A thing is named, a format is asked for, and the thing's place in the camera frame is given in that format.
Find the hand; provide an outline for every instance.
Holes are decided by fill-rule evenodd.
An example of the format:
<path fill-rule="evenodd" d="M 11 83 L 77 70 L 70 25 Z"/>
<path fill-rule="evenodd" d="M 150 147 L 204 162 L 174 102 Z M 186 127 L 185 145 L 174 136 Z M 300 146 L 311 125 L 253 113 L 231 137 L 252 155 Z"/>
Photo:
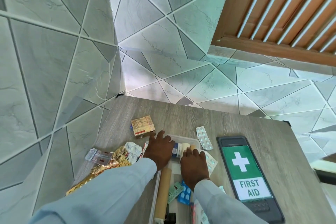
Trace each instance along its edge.
<path fill-rule="evenodd" d="M 164 133 L 165 132 L 161 130 L 157 134 L 156 139 L 154 138 L 156 133 L 151 133 L 147 149 L 143 154 L 144 158 L 150 158 L 155 162 L 157 171 L 161 170 L 168 164 L 175 145 L 175 141 L 171 140 L 170 136 L 165 136 L 162 139 Z"/>
<path fill-rule="evenodd" d="M 209 171 L 204 151 L 198 154 L 198 150 L 188 147 L 181 158 L 181 174 L 186 185 L 194 191 L 196 184 L 204 179 L 209 179 Z"/>

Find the white blister pack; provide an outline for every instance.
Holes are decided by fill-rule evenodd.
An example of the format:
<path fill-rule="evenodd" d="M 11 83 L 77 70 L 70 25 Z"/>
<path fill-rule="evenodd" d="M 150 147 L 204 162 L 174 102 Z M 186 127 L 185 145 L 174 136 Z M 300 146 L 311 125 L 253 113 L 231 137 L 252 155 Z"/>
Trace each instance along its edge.
<path fill-rule="evenodd" d="M 205 153 L 205 158 L 207 160 L 207 165 L 208 165 L 208 171 L 209 171 L 209 176 L 212 174 L 213 170 L 215 169 L 218 161 L 216 159 L 214 159 L 213 156 L 211 156 L 207 151 L 205 150 L 201 150 L 204 151 Z"/>
<path fill-rule="evenodd" d="M 196 134 L 199 142 L 201 143 L 201 146 L 204 150 L 212 150 L 213 146 L 209 140 L 209 137 L 207 135 L 207 132 L 205 131 L 204 126 L 197 127 L 196 128 Z"/>

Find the wooden door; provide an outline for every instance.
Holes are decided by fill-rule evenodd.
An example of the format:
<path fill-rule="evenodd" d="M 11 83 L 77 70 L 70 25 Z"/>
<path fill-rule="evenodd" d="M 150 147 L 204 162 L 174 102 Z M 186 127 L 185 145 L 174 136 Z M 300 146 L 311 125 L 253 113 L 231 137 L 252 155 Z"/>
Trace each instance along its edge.
<path fill-rule="evenodd" d="M 212 45 L 336 66 L 336 0 L 226 0 Z"/>

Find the gray wood grain tabletop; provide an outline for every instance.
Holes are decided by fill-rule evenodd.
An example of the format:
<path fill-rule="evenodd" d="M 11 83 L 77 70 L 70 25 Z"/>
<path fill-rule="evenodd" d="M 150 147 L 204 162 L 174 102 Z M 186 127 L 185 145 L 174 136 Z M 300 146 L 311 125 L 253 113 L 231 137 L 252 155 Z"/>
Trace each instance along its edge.
<path fill-rule="evenodd" d="M 156 131 L 197 138 L 195 128 L 204 126 L 214 149 L 209 153 L 218 160 L 211 175 L 217 185 L 234 197 L 216 137 L 245 136 L 264 171 L 280 205 L 286 223 L 336 223 L 336 218 L 290 126 L 268 120 L 196 107 L 119 96 L 111 108 L 93 145 L 113 151 L 127 141 L 143 146 L 148 138 L 136 139 L 129 128 L 134 118 L 150 115 Z M 83 159 L 75 182 L 89 174 L 92 163 Z M 156 176 L 146 186 L 125 223 L 148 224 Z"/>

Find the green first aid sign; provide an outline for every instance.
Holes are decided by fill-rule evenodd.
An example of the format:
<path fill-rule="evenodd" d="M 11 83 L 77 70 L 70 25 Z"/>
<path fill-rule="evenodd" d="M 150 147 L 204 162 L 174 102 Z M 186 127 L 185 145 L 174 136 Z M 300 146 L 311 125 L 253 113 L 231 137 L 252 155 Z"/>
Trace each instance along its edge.
<path fill-rule="evenodd" d="M 223 147 L 223 154 L 240 201 L 272 197 L 250 147 Z"/>

